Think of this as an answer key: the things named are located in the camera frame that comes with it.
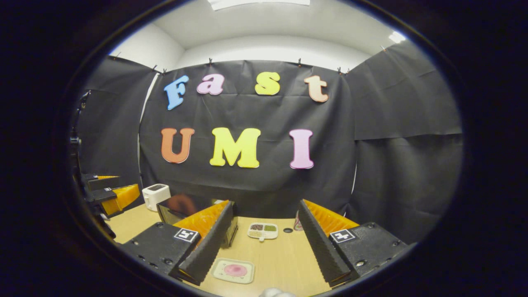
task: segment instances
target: wooden table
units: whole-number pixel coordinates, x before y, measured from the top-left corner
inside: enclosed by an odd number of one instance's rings
[[[156,212],[144,205],[128,210],[110,219],[116,241],[124,243],[159,221]],[[276,239],[263,243],[247,235],[253,222],[272,223],[279,227]],[[200,286],[184,282],[216,295],[226,297],[258,297],[265,289],[277,287],[296,297],[306,297],[330,290],[317,265],[304,231],[283,232],[293,228],[294,219],[238,218],[239,230],[229,248],[220,248],[217,258],[252,262],[255,266],[253,282],[237,284],[216,279],[209,272]]]

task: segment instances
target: black fabric curtain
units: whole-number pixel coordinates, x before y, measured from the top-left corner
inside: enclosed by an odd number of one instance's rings
[[[408,41],[366,60],[346,81],[357,144],[346,216],[419,241],[448,207],[461,169],[461,126],[449,86]]]
[[[77,126],[82,173],[118,175],[122,186],[137,183],[141,189],[139,119],[155,74],[141,64],[108,57],[90,76],[84,92],[91,95]],[[142,203],[139,197],[126,209]]]
[[[257,95],[259,73],[277,72],[280,91]],[[196,91],[202,78],[212,73],[225,77],[223,91],[213,96]],[[183,102],[167,110],[164,88],[183,75]],[[318,75],[327,82],[324,102],[315,102],[305,78]],[[140,127],[140,164],[143,182],[168,184],[172,194],[229,199],[238,215],[292,218],[302,198],[336,211],[349,202],[354,178],[354,113],[348,84],[337,71],[274,61],[234,61],[174,70],[159,77],[145,107]],[[257,128],[258,168],[236,164],[212,166],[214,128],[226,127],[236,141],[246,128]],[[161,154],[163,128],[175,128],[173,152],[181,150],[180,130],[192,128],[190,154],[183,163],[169,163]],[[292,129],[308,129],[311,169],[292,169]]]

